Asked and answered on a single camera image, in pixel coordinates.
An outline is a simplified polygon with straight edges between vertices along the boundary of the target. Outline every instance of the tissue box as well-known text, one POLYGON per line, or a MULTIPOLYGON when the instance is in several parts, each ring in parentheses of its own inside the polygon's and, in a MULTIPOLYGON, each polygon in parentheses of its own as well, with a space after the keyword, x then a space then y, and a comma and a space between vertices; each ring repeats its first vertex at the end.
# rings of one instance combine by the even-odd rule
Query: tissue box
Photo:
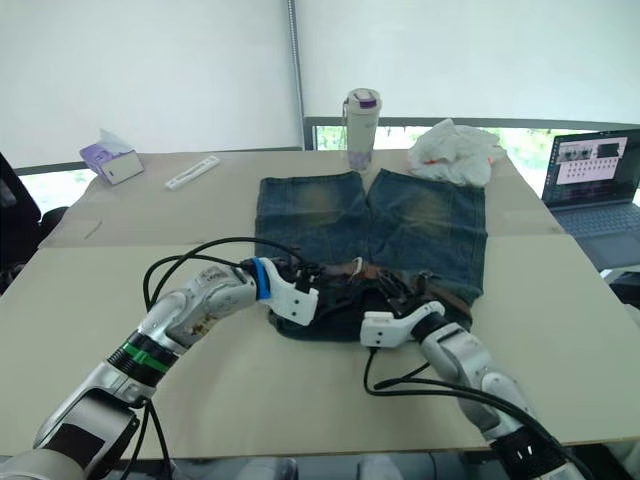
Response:
POLYGON ((135 150, 115 153, 96 143, 80 150, 80 156, 91 170, 113 185, 144 170, 135 150))

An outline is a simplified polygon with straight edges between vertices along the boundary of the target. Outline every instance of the laptop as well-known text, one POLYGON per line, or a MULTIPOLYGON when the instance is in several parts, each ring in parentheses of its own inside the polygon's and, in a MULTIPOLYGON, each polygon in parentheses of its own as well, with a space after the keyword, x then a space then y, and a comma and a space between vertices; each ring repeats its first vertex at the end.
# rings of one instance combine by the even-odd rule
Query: laptop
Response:
POLYGON ((640 129, 555 137, 542 201, 598 270, 640 264, 640 129))

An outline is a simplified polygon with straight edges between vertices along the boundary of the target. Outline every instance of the laptop screen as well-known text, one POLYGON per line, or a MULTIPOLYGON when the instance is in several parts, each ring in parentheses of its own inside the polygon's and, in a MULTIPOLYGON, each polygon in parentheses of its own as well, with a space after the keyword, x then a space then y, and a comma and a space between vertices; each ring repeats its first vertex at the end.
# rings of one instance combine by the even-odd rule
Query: laptop screen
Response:
POLYGON ((631 201, 640 181, 640 129, 562 135, 551 149, 548 207, 631 201))

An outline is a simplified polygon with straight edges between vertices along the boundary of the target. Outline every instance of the laptop keyboard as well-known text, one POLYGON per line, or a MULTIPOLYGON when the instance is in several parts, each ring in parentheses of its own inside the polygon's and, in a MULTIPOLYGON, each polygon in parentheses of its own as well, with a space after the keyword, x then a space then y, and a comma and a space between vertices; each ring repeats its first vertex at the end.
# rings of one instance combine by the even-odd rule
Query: laptop keyboard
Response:
POLYGON ((554 216, 574 237, 640 230, 640 210, 633 205, 556 212, 554 216))

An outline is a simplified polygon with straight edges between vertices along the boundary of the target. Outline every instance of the white curtain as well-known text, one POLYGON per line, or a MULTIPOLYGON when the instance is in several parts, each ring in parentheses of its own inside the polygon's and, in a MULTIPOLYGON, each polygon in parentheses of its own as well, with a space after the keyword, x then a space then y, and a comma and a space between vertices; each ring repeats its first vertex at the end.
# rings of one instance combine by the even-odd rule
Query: white curtain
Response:
POLYGON ((640 123, 638 0, 298 0, 305 113, 640 123))
POLYGON ((0 151, 80 161, 113 131, 139 152, 299 145, 281 0, 0 0, 0 151))

